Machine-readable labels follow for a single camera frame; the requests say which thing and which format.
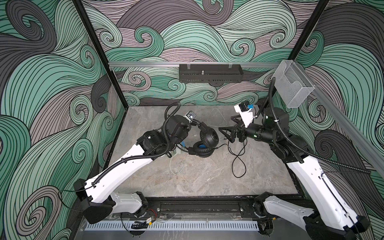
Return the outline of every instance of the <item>enclosure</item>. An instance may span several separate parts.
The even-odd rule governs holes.
[[[100,173],[145,131],[161,127],[174,102],[182,104],[178,114],[192,110],[215,129],[233,126],[233,106],[263,103],[282,60],[301,64],[315,90],[298,108],[287,108],[276,92],[274,105],[289,113],[290,133],[317,154],[371,170],[331,180],[369,218],[362,238],[383,238],[383,2],[4,0],[0,6],[2,239],[74,239],[82,214],[59,197],[76,210],[79,200],[62,190]],[[194,62],[238,63],[242,82],[181,83],[179,64]],[[198,140],[194,127],[185,144]],[[243,148],[237,141],[229,146],[236,154]],[[163,156],[117,191],[142,191],[163,204],[241,204],[239,197],[264,191],[311,202],[267,144],[248,140],[244,165],[238,158],[232,166],[234,158],[227,145],[208,158]]]

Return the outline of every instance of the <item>vent slot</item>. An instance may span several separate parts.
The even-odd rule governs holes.
[[[130,231],[134,221],[123,221],[125,227]],[[193,221],[193,220],[167,220],[165,222],[154,222],[147,229],[136,231],[259,231],[257,221]],[[101,221],[95,224],[87,223],[84,231],[125,231],[120,220]]]

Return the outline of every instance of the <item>black cable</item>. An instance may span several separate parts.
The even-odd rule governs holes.
[[[226,143],[224,143],[224,144],[221,144],[220,146],[218,146],[218,147],[214,147],[214,149],[218,149],[218,148],[220,148],[220,147],[222,147],[222,146],[224,146],[224,145],[228,145],[228,144],[226,144]]]
[[[351,216],[349,215],[349,213],[347,212],[347,210],[345,210],[345,208],[344,208],[344,206],[341,204],[341,202],[340,202],[340,201],[337,199],[337,197],[333,194],[333,192],[331,191],[331,189],[329,188],[328,184],[326,183],[326,181],[325,181],[324,178],[323,178],[323,174],[325,174],[325,173],[332,173],[332,172],[337,172],[337,173],[361,173],[361,172],[328,171],[328,172],[323,172],[323,173],[321,173],[321,175],[320,175],[321,179],[323,180],[323,182],[324,182],[325,185],[327,186],[328,190],[332,193],[332,196],[336,199],[336,201],[339,203],[339,205],[340,205],[341,208],[344,210],[344,212],[345,212],[346,214],[348,214],[348,217],[349,217],[349,219],[351,220],[352,224],[354,225],[356,231],[358,232],[359,239],[361,240],[360,232],[359,232],[359,230],[358,230],[358,228],[357,228],[355,222],[352,220]]]
[[[242,155],[245,154],[245,146],[246,146],[247,143],[248,143],[248,140],[247,140],[247,139],[245,139],[245,140],[246,140],[247,142],[245,142],[245,141],[243,142],[243,148],[240,150],[239,154],[234,154],[234,153],[232,152],[232,149],[231,149],[230,146],[229,146],[229,140],[228,140],[228,151],[229,151],[230,154],[236,156],[235,159],[232,161],[232,174],[233,174],[236,178],[241,178],[241,177],[243,177],[243,176],[247,173],[247,166],[245,165],[245,163],[243,162],[243,160],[241,160],[241,158],[239,158],[239,156],[242,156]],[[243,173],[241,176],[239,176],[239,177],[236,176],[235,173],[233,172],[233,164],[235,163],[235,160],[236,160],[237,158],[243,163],[243,165],[244,165],[244,167],[245,167],[245,171],[244,171],[244,173]]]
[[[87,188],[85,188],[85,189],[83,189],[83,190],[76,190],[76,191],[73,191],[73,190],[61,190],[60,192],[81,192],[81,191],[90,189],[91,187],[93,187],[93,186],[87,187]]]
[[[181,151],[183,151],[183,152],[188,152],[187,150],[182,149],[182,148],[179,147],[178,145],[176,145],[176,147],[177,147],[178,149],[180,149]]]
[[[76,191],[73,191],[73,190],[61,190],[61,191],[59,191],[59,195],[58,195],[59,200],[60,200],[61,203],[64,205],[64,207],[66,207],[66,208],[68,208],[68,209],[71,209],[72,211],[75,211],[75,212],[82,212],[82,211],[79,211],[79,210],[76,210],[76,209],[73,209],[73,208],[68,207],[68,206],[64,203],[64,201],[61,199],[61,192],[81,192],[81,191],[90,189],[91,187],[93,187],[93,186],[87,187],[87,188],[85,188],[85,189],[83,189],[83,190],[76,190]]]
[[[196,124],[197,126],[201,125],[201,122],[199,120],[193,119],[192,122]]]
[[[132,235],[132,237],[133,237],[133,234],[125,227],[125,225],[124,225],[124,223],[123,223],[123,221],[122,221],[122,212],[120,213],[120,219],[121,219],[121,224],[122,224],[122,226],[125,228],[125,230],[127,230],[127,232],[129,232],[129,234],[131,234]]]
[[[131,228],[135,229],[135,230],[138,230],[138,229],[148,228],[148,226],[149,226],[149,224],[147,224],[147,222],[135,221],[135,224],[132,224]]]
[[[279,122],[279,119],[277,118],[276,116],[276,112],[275,112],[275,107],[273,106],[273,101],[272,101],[272,97],[273,97],[273,94],[272,94],[272,91],[273,91],[273,87],[275,85],[275,81],[276,81],[276,78],[273,77],[271,79],[271,83],[269,85],[269,90],[268,90],[268,98],[269,98],[269,105],[270,105],[270,109],[271,109],[271,113],[273,115],[273,118],[274,118],[274,121],[276,122],[276,125],[277,125],[277,128],[279,129],[280,133],[283,135],[283,137],[289,142],[289,144],[291,144],[292,146],[294,146],[295,148],[303,151],[306,155],[309,155],[309,156],[312,156],[312,157],[315,157],[317,159],[320,159],[320,160],[323,160],[324,162],[329,162],[329,163],[332,163],[332,164],[335,164],[335,165],[338,165],[338,166],[341,166],[341,167],[345,167],[345,168],[349,168],[349,169],[352,169],[352,170],[355,170],[355,171],[358,171],[358,172],[363,172],[363,173],[366,173],[366,174],[371,174],[371,171],[370,170],[367,170],[367,169],[361,169],[361,168],[358,168],[358,167],[354,167],[354,166],[350,166],[350,165],[347,165],[347,164],[343,164],[343,163],[339,163],[339,162],[334,162],[332,160],[329,160],[329,159],[326,159],[324,157],[321,157],[321,156],[318,156],[316,154],[313,154],[313,153],[310,153],[308,151],[305,151],[304,149],[302,149],[301,147],[299,147],[295,142],[293,142],[287,135],[287,133],[285,131],[283,131],[283,129],[281,128],[281,125],[280,125],[280,122]]]
[[[148,159],[148,158],[155,158],[155,157],[160,157],[160,156],[163,156],[164,154],[166,154],[167,152],[169,152],[169,148],[170,148],[170,140],[169,140],[169,136],[168,136],[168,133],[167,133],[167,123],[169,121],[169,118],[174,115],[179,109],[180,109],[180,106],[181,104],[179,102],[177,103],[173,103],[171,105],[169,105],[167,107],[167,109],[165,110],[164,112],[164,115],[167,116],[167,113],[168,113],[168,110],[174,106],[174,105],[177,105],[176,106],[176,109],[167,117],[167,119],[164,121],[163,123],[163,126],[162,126],[162,129],[161,129],[161,132],[163,133],[165,139],[166,139],[166,143],[167,143],[167,148],[159,153],[159,154],[155,154],[155,155],[137,155],[137,156],[131,156],[131,157],[126,157],[126,158],[122,158],[121,160],[115,162],[114,164],[112,164],[111,166],[109,166],[107,169],[105,169],[96,179],[94,182],[92,182],[92,186],[96,185],[98,182],[100,182],[100,180],[107,174],[109,173],[112,169],[114,169],[115,167],[117,167],[118,165],[122,164],[122,163],[126,163],[130,160],[135,160],[135,159]]]
[[[76,210],[76,209],[73,209],[73,208],[70,208],[70,207],[68,207],[65,203],[64,203],[64,201],[61,199],[61,191],[59,191],[59,195],[58,195],[58,197],[59,197],[59,200],[61,201],[61,203],[64,205],[64,207],[66,207],[66,208],[68,208],[68,209],[71,209],[72,211],[75,211],[75,212],[83,212],[83,211],[79,211],[79,210]]]

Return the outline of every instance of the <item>red wire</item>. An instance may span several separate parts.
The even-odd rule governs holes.
[[[153,209],[148,209],[148,210],[151,210],[155,214],[155,218],[157,217],[157,214]]]

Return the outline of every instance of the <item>cable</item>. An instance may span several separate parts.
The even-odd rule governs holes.
[[[151,210],[155,214],[155,218],[157,217],[157,213],[155,212],[155,210],[153,210],[153,209],[148,209],[148,210]]]
[[[64,207],[66,207],[66,208],[68,208],[68,209],[70,209],[70,210],[72,210],[72,211],[75,211],[75,212],[83,212],[83,211],[79,211],[79,210],[76,210],[76,209],[73,209],[73,208],[68,207],[68,206],[64,203],[64,201],[61,199],[61,192],[81,192],[81,191],[90,189],[91,187],[93,187],[93,186],[87,187],[87,188],[85,188],[85,189],[83,189],[83,190],[76,190],[76,191],[73,191],[73,190],[61,190],[61,191],[59,191],[60,194],[58,195],[59,200],[60,200],[61,203],[64,205]]]
[[[188,152],[187,150],[182,149],[182,148],[179,147],[178,145],[176,145],[176,147],[177,147],[178,149],[180,149],[181,151],[183,151],[183,152]]]
[[[59,200],[61,201],[61,203],[64,205],[64,207],[66,207],[66,208],[68,208],[68,209],[70,209],[70,210],[72,210],[72,211],[75,211],[75,212],[83,212],[83,211],[79,211],[79,210],[76,210],[76,209],[73,209],[73,208],[68,207],[68,206],[63,202],[63,200],[61,199],[61,191],[59,191],[59,195],[58,195],[58,197],[59,197]]]
[[[247,173],[247,166],[245,165],[245,163],[243,162],[243,160],[241,160],[241,158],[239,158],[239,156],[242,156],[242,155],[245,154],[245,146],[247,145],[248,140],[246,139],[246,141],[247,141],[247,142],[245,142],[245,141],[243,142],[243,148],[240,150],[239,154],[234,154],[234,153],[232,152],[232,149],[229,147],[229,140],[228,140],[228,151],[229,151],[230,154],[236,156],[235,159],[232,161],[232,174],[233,174],[236,178],[241,178],[241,177],[243,177],[243,176]],[[239,176],[239,177],[236,176],[235,173],[233,172],[233,164],[234,164],[234,162],[235,162],[235,160],[236,160],[237,158],[243,163],[243,165],[244,165],[244,167],[245,167],[245,171],[244,171],[244,173],[243,173],[241,176]]]
[[[169,170],[170,170],[170,172],[173,173],[173,174],[179,174],[181,171],[183,171],[183,168],[184,168],[185,163],[186,163],[186,161],[187,161],[187,157],[188,157],[188,154],[187,154],[186,157],[185,157],[183,167],[182,167],[181,170],[178,171],[178,172],[173,172],[173,171],[172,171],[172,169],[171,169],[171,167],[170,167],[170,163],[172,162],[172,158],[171,158],[171,159],[169,160]]]
[[[147,224],[146,222],[135,221],[135,224],[132,224],[131,228],[135,230],[139,230],[139,229],[146,229],[148,228],[148,226],[149,224]]]
[[[133,234],[125,227],[125,225],[124,225],[124,223],[123,223],[123,221],[122,221],[122,212],[120,213],[120,219],[121,219],[121,224],[122,224],[122,226],[125,228],[125,230],[127,230],[127,232],[129,232],[129,234],[131,234],[132,235],[132,237],[133,237]]]
[[[271,113],[273,115],[273,118],[274,118],[274,121],[276,122],[276,125],[277,125],[277,128],[279,129],[280,133],[283,135],[283,137],[292,145],[294,146],[295,148],[303,151],[305,154],[309,155],[309,156],[312,156],[312,157],[315,157],[317,159],[320,159],[320,160],[323,160],[325,162],[329,162],[329,163],[332,163],[332,164],[335,164],[335,165],[338,165],[338,166],[341,166],[341,167],[345,167],[345,168],[349,168],[349,169],[352,169],[352,170],[355,170],[355,171],[358,171],[358,172],[363,172],[363,173],[366,173],[366,174],[371,174],[371,171],[370,170],[367,170],[367,169],[361,169],[361,168],[358,168],[358,167],[354,167],[354,166],[350,166],[350,165],[347,165],[347,164],[343,164],[343,163],[339,163],[339,162],[334,162],[332,160],[329,160],[329,159],[326,159],[324,157],[321,157],[321,156],[318,156],[316,154],[313,154],[313,153],[310,153],[308,151],[305,151],[304,149],[302,149],[301,147],[299,147],[298,145],[296,145],[295,142],[293,142],[287,135],[286,132],[283,131],[283,129],[281,128],[281,125],[280,125],[280,122],[279,122],[279,119],[277,118],[276,116],[276,112],[275,112],[275,107],[273,106],[273,101],[272,101],[272,97],[273,97],[273,94],[272,94],[272,91],[273,91],[273,87],[275,85],[275,81],[276,81],[276,78],[273,77],[271,79],[271,83],[269,85],[269,90],[268,90],[268,98],[269,98],[269,105],[270,105],[270,109],[271,109]]]
[[[359,232],[359,230],[358,230],[358,228],[357,228],[355,222],[352,220],[351,216],[349,215],[349,213],[347,212],[347,210],[345,210],[345,208],[344,208],[344,206],[341,204],[341,202],[340,202],[340,201],[336,198],[336,196],[333,194],[333,192],[331,191],[331,189],[329,188],[328,184],[326,183],[326,181],[325,181],[324,178],[323,178],[323,174],[325,174],[325,173],[333,173],[333,172],[337,172],[337,173],[361,173],[361,172],[328,171],[328,172],[322,172],[321,175],[320,175],[321,179],[323,180],[323,182],[324,182],[325,185],[327,186],[328,190],[332,193],[332,196],[336,199],[336,201],[339,203],[339,205],[340,205],[341,208],[344,210],[344,212],[345,212],[346,214],[348,214],[348,217],[349,217],[349,219],[351,220],[352,224],[354,225],[356,231],[358,232],[359,239],[361,240],[360,232]]]
[[[228,145],[228,144],[226,144],[226,143],[223,143],[223,144],[221,144],[220,146],[218,146],[218,147],[214,147],[214,149],[218,149],[218,148],[220,148],[220,147],[222,147],[222,146],[224,146],[224,145]]]
[[[76,191],[73,191],[73,190],[61,190],[60,193],[61,193],[61,192],[81,192],[81,191],[90,189],[91,187],[93,187],[93,186],[87,187],[87,188],[85,188],[85,189],[83,189],[83,190],[76,190]]]
[[[167,134],[167,123],[169,121],[169,118],[174,115],[179,109],[180,109],[180,102],[177,102],[177,103],[173,103],[171,105],[169,105],[167,107],[167,109],[165,110],[164,112],[164,116],[167,116],[167,113],[168,113],[168,110],[174,106],[174,105],[177,105],[176,106],[176,109],[167,117],[167,119],[164,121],[163,123],[163,126],[161,128],[161,132],[163,133],[165,139],[166,139],[166,143],[167,143],[167,148],[159,153],[159,154],[155,154],[155,155],[137,155],[137,156],[131,156],[131,157],[126,157],[126,158],[122,158],[121,160],[115,162],[114,164],[112,164],[111,166],[109,166],[105,171],[103,171],[96,179],[94,182],[92,182],[92,186],[96,185],[98,182],[100,182],[100,180],[107,174],[109,173],[112,169],[114,169],[115,167],[117,167],[118,165],[122,164],[122,163],[126,163],[130,160],[135,160],[135,159],[148,159],[148,158],[155,158],[155,157],[160,157],[160,156],[163,156],[164,154],[166,154],[168,151],[169,151],[169,148],[170,148],[170,140],[169,140],[169,136]]]
[[[192,122],[197,126],[200,126],[201,122],[199,120],[193,119]]]
[[[228,122],[226,121],[226,119],[224,118],[223,114],[220,112],[220,110],[219,110],[217,107],[212,108],[211,112],[208,114],[207,122],[208,122],[208,120],[209,120],[209,116],[211,115],[212,111],[213,111],[215,108],[218,110],[218,112],[220,113],[220,115],[223,117],[223,119],[224,119],[224,121],[225,121],[225,124],[224,124],[224,126],[214,126],[214,125],[211,125],[211,124],[208,123],[207,126],[209,126],[209,127],[225,127],[225,126],[228,124]]]

